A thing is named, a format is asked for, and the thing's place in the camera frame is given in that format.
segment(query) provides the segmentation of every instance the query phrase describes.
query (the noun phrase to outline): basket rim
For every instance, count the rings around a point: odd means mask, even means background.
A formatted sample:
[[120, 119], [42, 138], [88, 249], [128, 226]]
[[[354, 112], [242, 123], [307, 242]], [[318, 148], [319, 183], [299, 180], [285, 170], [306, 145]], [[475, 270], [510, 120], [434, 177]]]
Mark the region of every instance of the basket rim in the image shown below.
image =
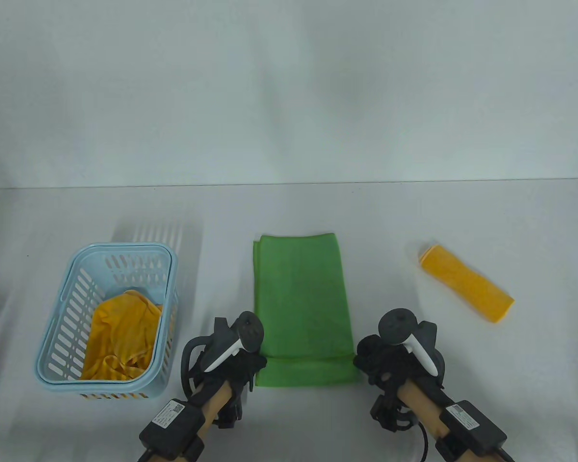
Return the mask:
[[[131, 379], [131, 380], [124, 380], [124, 381], [110, 381], [110, 380], [86, 380], [86, 381], [78, 381], [78, 380], [49, 380], [45, 379], [42, 374], [42, 367], [41, 361], [44, 357], [45, 350], [48, 348], [48, 343], [51, 340], [50, 337], [53, 337], [53, 326], [56, 320], [56, 314], [60, 310], [62, 306], [62, 295], [66, 288], [67, 282], [73, 273], [73, 268], [79, 258], [82, 257], [87, 251], [93, 248], [99, 247], [158, 247], [163, 249], [168, 253], [170, 256], [170, 268], [168, 271], [167, 276], [167, 285], [165, 289], [165, 297], [163, 300], [163, 313], [161, 314], [160, 322], [158, 323], [157, 327], [157, 336], [154, 343], [154, 350], [152, 354], [152, 361], [150, 361], [150, 365], [144, 371], [141, 376]], [[47, 322], [47, 327], [44, 331], [44, 336], [41, 341], [41, 345], [39, 348], [39, 352], [36, 358], [36, 367], [34, 370], [34, 375], [36, 379], [40, 381], [46, 388], [52, 391], [64, 391], [64, 392], [78, 392], [78, 393], [129, 393], [129, 392], [138, 392], [141, 391], [143, 387], [146, 387], [151, 383], [160, 372], [163, 363], [163, 355], [160, 354], [161, 351], [164, 352], [164, 344], [167, 341], [168, 336], [168, 323], [170, 323], [170, 317], [172, 310], [165, 310], [164, 307], [171, 306], [171, 299], [174, 297], [175, 293], [175, 279], [177, 277], [177, 255], [175, 254], [174, 250], [166, 244], [162, 242], [99, 242], [94, 244], [89, 244], [82, 249], [78, 250], [76, 253], [73, 254], [69, 264], [66, 267], [65, 275], [62, 279], [62, 283], [60, 284], [60, 290], [58, 290], [58, 294], [56, 297], [56, 301], [53, 306], [53, 310], [49, 320]]]

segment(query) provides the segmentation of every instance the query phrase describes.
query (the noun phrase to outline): rolled yellow towel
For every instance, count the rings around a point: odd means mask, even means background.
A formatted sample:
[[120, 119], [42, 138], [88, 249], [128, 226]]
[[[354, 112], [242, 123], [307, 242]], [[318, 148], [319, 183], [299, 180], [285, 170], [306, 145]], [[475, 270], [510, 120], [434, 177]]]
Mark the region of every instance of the rolled yellow towel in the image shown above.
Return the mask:
[[434, 245], [420, 259], [421, 267], [460, 295], [488, 321], [501, 321], [514, 299], [482, 275], [467, 268], [453, 253]]

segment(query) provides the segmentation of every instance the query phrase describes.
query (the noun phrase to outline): yellow towel in basket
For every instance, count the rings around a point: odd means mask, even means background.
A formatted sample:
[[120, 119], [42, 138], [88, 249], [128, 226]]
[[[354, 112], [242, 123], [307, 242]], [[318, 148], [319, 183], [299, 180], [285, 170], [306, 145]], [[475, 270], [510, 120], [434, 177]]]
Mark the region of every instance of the yellow towel in basket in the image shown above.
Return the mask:
[[131, 380], [152, 361], [162, 306], [128, 290], [101, 303], [92, 317], [80, 380]]

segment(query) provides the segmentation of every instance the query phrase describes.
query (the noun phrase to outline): black cable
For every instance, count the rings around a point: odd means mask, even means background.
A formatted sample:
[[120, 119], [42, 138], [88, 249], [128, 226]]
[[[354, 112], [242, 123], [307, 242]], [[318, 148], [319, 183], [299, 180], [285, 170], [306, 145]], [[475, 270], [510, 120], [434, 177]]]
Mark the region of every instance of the black cable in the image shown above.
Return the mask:
[[424, 428], [424, 425], [421, 424], [421, 422], [417, 423], [421, 429], [421, 434], [424, 437], [424, 452], [421, 454], [421, 459], [420, 462], [425, 462], [426, 461], [426, 457], [428, 456], [428, 434], [426, 433], [426, 429]]
[[505, 452], [505, 449], [503, 448], [496, 448], [494, 450], [499, 457], [501, 457], [505, 462], [516, 462], [511, 455], [509, 455], [508, 453]]
[[141, 455], [137, 462], [148, 462], [154, 455], [154, 451], [152, 449], [146, 449], [145, 452]]

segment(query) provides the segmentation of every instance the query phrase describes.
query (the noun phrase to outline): white table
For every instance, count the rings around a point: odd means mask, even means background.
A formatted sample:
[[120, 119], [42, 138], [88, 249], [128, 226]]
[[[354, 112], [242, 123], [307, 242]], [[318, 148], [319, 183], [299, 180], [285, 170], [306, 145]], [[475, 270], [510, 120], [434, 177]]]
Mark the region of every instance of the white table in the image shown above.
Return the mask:
[[[252, 308], [252, 241], [333, 231], [355, 341], [391, 308], [437, 323], [446, 391], [509, 436], [516, 460], [578, 460], [578, 180], [146, 187], [0, 191], [0, 461], [134, 462], [137, 436], [181, 396], [178, 361], [161, 398], [45, 391], [33, 363], [68, 258], [102, 241], [160, 240], [179, 255], [179, 350], [212, 319]], [[446, 245], [516, 299], [493, 325], [417, 266]], [[408, 461], [417, 429], [391, 434], [366, 383], [256, 388], [200, 460]], [[431, 446], [430, 460], [440, 460]]]

